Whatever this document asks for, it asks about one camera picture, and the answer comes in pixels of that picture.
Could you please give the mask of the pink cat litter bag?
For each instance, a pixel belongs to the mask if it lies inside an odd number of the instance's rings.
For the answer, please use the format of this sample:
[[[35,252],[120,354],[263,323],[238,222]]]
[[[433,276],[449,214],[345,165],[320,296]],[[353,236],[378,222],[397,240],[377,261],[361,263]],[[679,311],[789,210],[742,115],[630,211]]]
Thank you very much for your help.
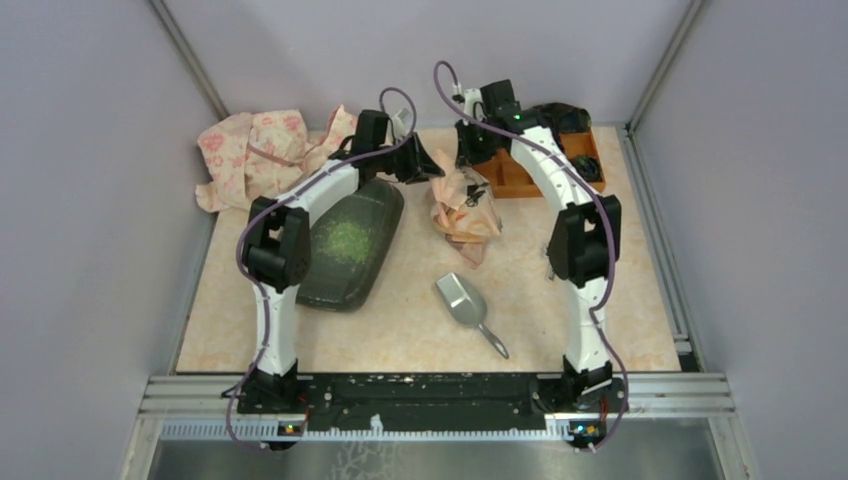
[[[469,268],[479,268],[487,245],[502,233],[490,183],[470,168],[452,168],[430,180],[434,228],[455,249]]]

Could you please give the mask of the dark grey litter box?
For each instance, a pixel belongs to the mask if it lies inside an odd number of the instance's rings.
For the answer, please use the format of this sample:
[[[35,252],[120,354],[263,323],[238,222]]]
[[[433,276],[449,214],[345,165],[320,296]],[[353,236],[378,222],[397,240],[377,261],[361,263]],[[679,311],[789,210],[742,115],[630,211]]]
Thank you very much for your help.
[[[311,230],[312,260],[297,303],[331,312],[361,308],[381,272],[404,204],[398,188],[374,179],[322,215]]]

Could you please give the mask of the grey metal litter scoop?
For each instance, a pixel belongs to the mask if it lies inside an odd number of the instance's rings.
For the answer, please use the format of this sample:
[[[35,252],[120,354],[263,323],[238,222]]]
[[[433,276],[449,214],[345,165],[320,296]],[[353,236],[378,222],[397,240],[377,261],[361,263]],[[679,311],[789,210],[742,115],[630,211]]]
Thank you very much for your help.
[[[449,314],[459,325],[477,330],[501,357],[511,358],[503,341],[486,325],[488,304],[471,282],[451,272],[436,280],[435,288]]]

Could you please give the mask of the grey bag sealing clip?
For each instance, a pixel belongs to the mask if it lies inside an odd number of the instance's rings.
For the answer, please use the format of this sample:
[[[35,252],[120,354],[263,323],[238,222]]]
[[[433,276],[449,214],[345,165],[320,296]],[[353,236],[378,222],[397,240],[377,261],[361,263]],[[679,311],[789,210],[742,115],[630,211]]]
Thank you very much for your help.
[[[554,280],[554,278],[555,278],[555,272],[554,272],[554,270],[553,270],[553,267],[552,267],[552,264],[551,264],[551,261],[550,261],[550,256],[549,256],[549,249],[548,249],[548,247],[544,247],[544,248],[543,248],[543,254],[544,254],[544,258],[545,258],[545,265],[546,265],[545,278],[546,278],[548,281],[553,281],[553,280]]]

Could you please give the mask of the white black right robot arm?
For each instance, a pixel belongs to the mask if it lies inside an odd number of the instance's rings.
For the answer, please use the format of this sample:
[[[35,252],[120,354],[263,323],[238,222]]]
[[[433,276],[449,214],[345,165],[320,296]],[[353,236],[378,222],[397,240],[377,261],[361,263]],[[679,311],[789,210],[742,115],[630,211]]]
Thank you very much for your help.
[[[556,215],[546,254],[569,309],[563,398],[572,410],[588,412],[613,386],[614,367],[623,364],[605,325],[620,256],[621,203],[579,175],[556,129],[538,110],[521,107],[510,81],[478,89],[454,81],[442,98],[460,116],[461,159],[480,164],[506,150]]]

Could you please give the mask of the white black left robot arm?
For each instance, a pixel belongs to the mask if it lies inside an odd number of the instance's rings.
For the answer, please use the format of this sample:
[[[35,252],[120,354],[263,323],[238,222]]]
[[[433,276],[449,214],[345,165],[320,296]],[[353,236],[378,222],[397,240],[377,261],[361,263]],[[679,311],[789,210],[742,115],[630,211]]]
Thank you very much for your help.
[[[442,175],[424,150],[416,126],[416,113],[407,109],[395,116],[364,110],[354,134],[301,185],[275,198],[253,201],[236,257],[256,295],[257,347],[230,397],[238,412],[285,414],[307,408],[295,341],[296,299],[312,260],[311,228],[380,173],[405,184]]]

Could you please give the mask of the green litter granules pile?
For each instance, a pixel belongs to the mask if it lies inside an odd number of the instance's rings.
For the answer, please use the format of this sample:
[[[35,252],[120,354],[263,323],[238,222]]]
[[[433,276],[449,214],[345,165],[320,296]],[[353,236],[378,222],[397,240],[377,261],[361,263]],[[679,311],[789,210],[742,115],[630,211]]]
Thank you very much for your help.
[[[363,264],[369,257],[372,230],[350,220],[329,220],[314,231],[314,250],[338,263]]]

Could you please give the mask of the orange wooden compartment organizer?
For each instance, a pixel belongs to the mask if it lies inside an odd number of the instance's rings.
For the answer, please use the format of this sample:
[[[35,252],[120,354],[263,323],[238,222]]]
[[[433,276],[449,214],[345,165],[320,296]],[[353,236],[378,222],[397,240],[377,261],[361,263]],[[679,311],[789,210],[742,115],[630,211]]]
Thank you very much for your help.
[[[590,155],[600,161],[591,131],[559,134],[557,140],[570,163],[578,155]],[[490,161],[473,166],[473,169],[487,180],[496,199],[542,197],[540,189],[531,176],[504,150],[500,150]],[[589,183],[589,185],[603,193],[606,188],[604,171],[603,177],[602,183]]]

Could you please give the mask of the pink floral cloth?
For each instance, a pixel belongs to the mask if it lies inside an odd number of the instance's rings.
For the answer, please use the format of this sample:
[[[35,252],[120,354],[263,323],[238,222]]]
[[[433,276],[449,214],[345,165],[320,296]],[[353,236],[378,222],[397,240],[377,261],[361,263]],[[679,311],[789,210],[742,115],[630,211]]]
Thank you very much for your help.
[[[195,187],[207,212],[246,210],[303,182],[354,133],[357,118],[336,107],[323,130],[310,131],[297,109],[234,114],[197,139],[211,181]]]

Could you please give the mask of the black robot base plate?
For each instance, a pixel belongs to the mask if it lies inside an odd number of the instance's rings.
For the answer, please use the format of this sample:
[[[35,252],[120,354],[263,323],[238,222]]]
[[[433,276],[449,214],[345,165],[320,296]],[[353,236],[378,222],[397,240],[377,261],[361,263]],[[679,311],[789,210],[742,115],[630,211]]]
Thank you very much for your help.
[[[578,394],[560,373],[254,373],[236,396],[240,414],[303,414],[310,432],[541,430],[548,414],[610,419],[623,382]]]

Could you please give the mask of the aluminium front frame rail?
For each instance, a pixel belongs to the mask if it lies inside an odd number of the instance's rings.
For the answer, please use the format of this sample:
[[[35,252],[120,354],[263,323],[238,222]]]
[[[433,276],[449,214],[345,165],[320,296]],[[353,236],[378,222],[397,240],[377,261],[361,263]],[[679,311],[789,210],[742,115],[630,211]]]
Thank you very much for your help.
[[[579,403],[555,374],[304,375],[288,405],[231,401],[232,375],[150,379],[139,409],[167,440],[595,441],[627,420],[731,417],[725,378],[635,373]]]

